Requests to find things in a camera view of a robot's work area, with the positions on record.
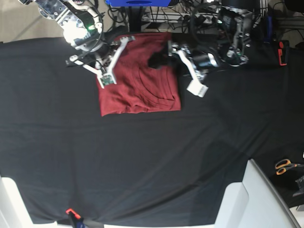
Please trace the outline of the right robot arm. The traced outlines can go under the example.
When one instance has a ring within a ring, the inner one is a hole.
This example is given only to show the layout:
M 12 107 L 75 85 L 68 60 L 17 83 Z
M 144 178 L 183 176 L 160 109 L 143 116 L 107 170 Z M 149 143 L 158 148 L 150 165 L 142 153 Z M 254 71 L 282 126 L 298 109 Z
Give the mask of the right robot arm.
M 80 54 L 66 61 L 68 66 L 82 66 L 102 78 L 113 78 L 114 67 L 132 38 L 127 27 L 119 24 L 104 30 L 104 15 L 89 0 L 35 0 L 40 14 L 53 20 L 63 30 L 65 41 Z

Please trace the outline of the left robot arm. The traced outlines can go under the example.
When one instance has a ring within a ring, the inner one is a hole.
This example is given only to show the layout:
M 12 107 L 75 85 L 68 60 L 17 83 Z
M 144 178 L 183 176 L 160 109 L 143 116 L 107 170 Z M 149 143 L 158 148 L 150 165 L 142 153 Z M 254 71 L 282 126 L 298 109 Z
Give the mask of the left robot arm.
M 159 69 L 179 59 L 193 80 L 203 82 L 209 69 L 222 64 L 238 67 L 248 62 L 255 1 L 213 0 L 198 4 L 190 14 L 189 33 L 195 48 L 171 40 L 148 59 L 148 66 Z

